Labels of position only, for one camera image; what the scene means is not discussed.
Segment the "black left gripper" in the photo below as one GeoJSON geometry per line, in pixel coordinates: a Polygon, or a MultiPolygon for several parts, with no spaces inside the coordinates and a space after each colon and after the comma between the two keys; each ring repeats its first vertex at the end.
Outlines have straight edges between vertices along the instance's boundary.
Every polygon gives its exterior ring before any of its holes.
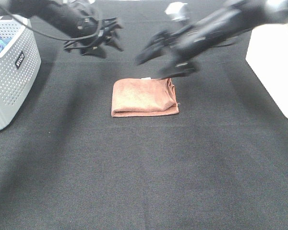
{"type": "Polygon", "coordinates": [[[105,59],[107,46],[120,52],[124,50],[119,39],[110,36],[110,31],[115,29],[123,29],[122,21],[118,17],[96,19],[92,15],[78,15],[71,25],[72,40],[64,44],[63,50],[69,53],[77,50],[81,56],[105,59]]]}

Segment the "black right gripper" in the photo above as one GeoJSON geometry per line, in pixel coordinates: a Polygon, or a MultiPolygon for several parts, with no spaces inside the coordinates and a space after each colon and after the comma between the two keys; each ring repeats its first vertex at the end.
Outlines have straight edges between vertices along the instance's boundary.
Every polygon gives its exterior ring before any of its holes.
{"type": "Polygon", "coordinates": [[[156,42],[144,48],[135,58],[135,64],[141,65],[154,58],[163,56],[169,49],[179,64],[167,66],[160,71],[160,79],[187,77],[197,71],[190,60],[206,51],[206,27],[184,26],[177,31],[164,29],[156,34],[156,42]]]}

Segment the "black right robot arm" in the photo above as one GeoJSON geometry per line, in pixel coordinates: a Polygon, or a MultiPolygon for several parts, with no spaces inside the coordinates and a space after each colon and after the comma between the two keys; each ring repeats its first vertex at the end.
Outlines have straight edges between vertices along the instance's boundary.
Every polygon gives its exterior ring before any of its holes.
{"type": "Polygon", "coordinates": [[[190,22],[187,4],[180,1],[170,3],[165,14],[181,28],[158,32],[135,58],[135,63],[141,65],[162,56],[169,48],[174,59],[160,70],[161,79],[197,72],[193,58],[258,26],[287,24],[288,0],[227,0],[220,9],[195,23],[190,22]]]}

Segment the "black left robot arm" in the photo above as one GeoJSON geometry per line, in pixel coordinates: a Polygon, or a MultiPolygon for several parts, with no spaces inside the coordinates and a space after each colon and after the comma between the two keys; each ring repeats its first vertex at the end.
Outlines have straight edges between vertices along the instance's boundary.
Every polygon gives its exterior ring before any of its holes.
{"type": "Polygon", "coordinates": [[[117,17],[103,18],[88,0],[0,0],[0,16],[38,17],[58,29],[64,38],[64,50],[78,50],[82,56],[106,58],[101,45],[123,51],[116,32],[121,29],[117,17]]]}

